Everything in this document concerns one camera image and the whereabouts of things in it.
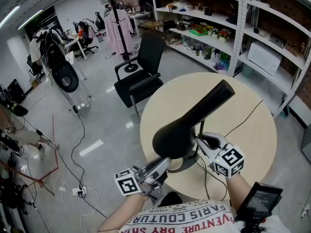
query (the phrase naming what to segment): power strip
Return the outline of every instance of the power strip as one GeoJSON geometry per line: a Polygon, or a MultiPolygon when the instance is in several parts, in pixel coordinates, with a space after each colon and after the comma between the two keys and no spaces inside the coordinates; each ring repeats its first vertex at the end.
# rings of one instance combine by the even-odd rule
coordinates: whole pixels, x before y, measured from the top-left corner
{"type": "Polygon", "coordinates": [[[308,213],[309,209],[310,209],[310,204],[307,204],[307,206],[303,208],[301,218],[303,218],[308,213]]]}
{"type": "Polygon", "coordinates": [[[86,194],[86,187],[83,186],[83,189],[82,189],[82,190],[80,190],[80,188],[74,188],[74,189],[72,190],[72,195],[73,195],[74,197],[76,197],[76,196],[78,196],[78,192],[82,192],[82,195],[85,195],[85,194],[86,194]]]}

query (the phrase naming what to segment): bottle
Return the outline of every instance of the bottle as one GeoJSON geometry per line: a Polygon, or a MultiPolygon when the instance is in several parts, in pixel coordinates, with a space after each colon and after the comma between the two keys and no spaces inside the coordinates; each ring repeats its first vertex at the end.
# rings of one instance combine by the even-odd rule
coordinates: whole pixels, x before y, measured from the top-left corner
{"type": "Polygon", "coordinates": [[[300,45],[300,53],[299,53],[300,56],[303,56],[303,55],[304,55],[305,49],[306,49],[306,46],[305,46],[305,43],[303,42],[303,43],[300,45]]]}

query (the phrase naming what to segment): white wall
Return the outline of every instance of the white wall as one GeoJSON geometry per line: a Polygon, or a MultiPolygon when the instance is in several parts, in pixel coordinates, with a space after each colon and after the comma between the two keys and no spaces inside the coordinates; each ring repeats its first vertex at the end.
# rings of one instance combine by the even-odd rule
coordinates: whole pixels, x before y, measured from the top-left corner
{"type": "Polygon", "coordinates": [[[27,73],[30,67],[26,66],[28,53],[20,38],[20,32],[15,29],[1,29],[0,35],[0,84],[7,88],[16,79],[26,92],[31,88],[27,73]]]}
{"type": "Polygon", "coordinates": [[[64,31],[71,29],[75,33],[73,22],[88,18],[96,20],[95,12],[103,17],[104,5],[100,0],[61,0],[54,5],[58,20],[64,31]]]}

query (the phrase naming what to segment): black hair dryer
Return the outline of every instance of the black hair dryer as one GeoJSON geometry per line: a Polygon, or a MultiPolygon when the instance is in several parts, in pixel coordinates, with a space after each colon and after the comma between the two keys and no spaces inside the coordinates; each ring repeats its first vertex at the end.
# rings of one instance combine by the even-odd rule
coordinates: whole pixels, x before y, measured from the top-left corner
{"type": "Polygon", "coordinates": [[[181,118],[159,129],[152,140],[155,152],[162,158],[178,159],[195,144],[195,126],[235,94],[227,81],[221,80],[204,98],[181,118]]]}

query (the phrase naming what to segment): chair backrest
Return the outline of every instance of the chair backrest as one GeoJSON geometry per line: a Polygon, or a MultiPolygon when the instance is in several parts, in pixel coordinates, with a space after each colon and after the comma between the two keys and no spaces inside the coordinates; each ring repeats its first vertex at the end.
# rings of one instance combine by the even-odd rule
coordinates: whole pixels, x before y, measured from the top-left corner
{"type": "Polygon", "coordinates": [[[36,62],[34,63],[32,62],[30,55],[28,55],[27,57],[27,64],[30,66],[31,70],[33,71],[34,76],[38,75],[43,69],[43,66],[39,66],[36,62]]]}
{"type": "Polygon", "coordinates": [[[151,75],[157,73],[164,50],[165,41],[154,33],[144,33],[142,36],[137,62],[151,75]]]}

